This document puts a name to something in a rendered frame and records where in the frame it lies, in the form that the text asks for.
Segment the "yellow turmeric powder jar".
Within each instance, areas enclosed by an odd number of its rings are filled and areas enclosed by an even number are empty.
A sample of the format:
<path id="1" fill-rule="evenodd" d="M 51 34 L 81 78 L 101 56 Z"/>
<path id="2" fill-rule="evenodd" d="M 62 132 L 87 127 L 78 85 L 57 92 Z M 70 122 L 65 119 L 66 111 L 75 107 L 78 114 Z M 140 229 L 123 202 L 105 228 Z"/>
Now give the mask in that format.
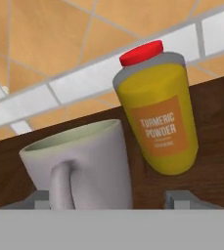
<path id="1" fill-rule="evenodd" d="M 119 61 L 112 84 L 144 158 L 162 175 L 188 171 L 199 143 L 184 57 L 155 40 Z"/>

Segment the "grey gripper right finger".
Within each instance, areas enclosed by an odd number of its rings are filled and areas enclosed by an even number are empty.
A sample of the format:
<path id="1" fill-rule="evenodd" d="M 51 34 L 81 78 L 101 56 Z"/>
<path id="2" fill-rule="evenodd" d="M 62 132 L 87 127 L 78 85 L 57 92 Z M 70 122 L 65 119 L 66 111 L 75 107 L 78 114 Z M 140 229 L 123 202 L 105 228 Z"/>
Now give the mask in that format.
<path id="1" fill-rule="evenodd" d="M 164 195 L 165 209 L 174 210 L 210 210 L 210 209 L 221 209 L 221 206 L 203 201 L 197 198 L 188 190 L 167 190 Z"/>

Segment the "white ceramic mug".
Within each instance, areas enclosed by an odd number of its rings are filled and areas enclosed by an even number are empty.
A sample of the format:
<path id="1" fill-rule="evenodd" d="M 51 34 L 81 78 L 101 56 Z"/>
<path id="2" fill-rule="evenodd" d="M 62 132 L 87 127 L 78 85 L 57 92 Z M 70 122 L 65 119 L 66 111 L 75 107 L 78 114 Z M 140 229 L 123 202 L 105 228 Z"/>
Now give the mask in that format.
<path id="1" fill-rule="evenodd" d="M 132 207 L 132 186 L 121 121 L 108 119 L 44 138 L 20 150 L 38 190 L 53 210 Z"/>

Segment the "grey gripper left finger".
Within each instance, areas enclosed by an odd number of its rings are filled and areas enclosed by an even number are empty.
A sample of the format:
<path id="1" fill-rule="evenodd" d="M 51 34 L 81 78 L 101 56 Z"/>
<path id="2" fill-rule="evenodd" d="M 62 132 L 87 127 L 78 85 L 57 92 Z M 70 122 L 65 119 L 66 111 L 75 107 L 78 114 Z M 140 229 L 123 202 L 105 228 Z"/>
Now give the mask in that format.
<path id="1" fill-rule="evenodd" d="M 28 196 L 26 199 L 3 206 L 3 209 L 49 209 L 49 191 L 37 190 Z"/>

